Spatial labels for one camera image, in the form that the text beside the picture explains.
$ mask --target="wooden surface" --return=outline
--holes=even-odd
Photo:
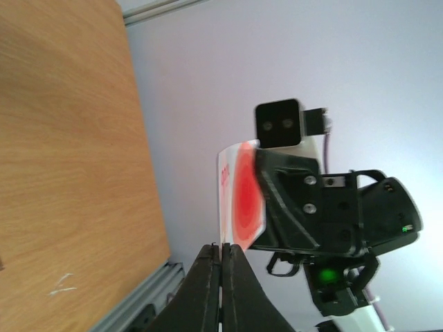
[[[0,257],[2,332],[86,331],[169,257],[113,0],[0,0]]]

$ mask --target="white panel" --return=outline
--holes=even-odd
[[[346,316],[330,316],[341,332],[386,332],[373,306],[358,308]]]
[[[328,107],[332,172],[377,168],[415,198],[418,243],[381,258],[372,283],[398,331],[441,329],[443,1],[224,0],[127,29],[174,256],[217,241],[217,152],[254,138],[262,102]],[[305,279],[266,275],[297,328],[317,323]]]

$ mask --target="green led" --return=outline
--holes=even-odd
[[[324,284],[330,284],[332,282],[336,282],[339,279],[338,273],[335,270],[330,268],[326,268],[320,272],[318,276],[320,281]]]

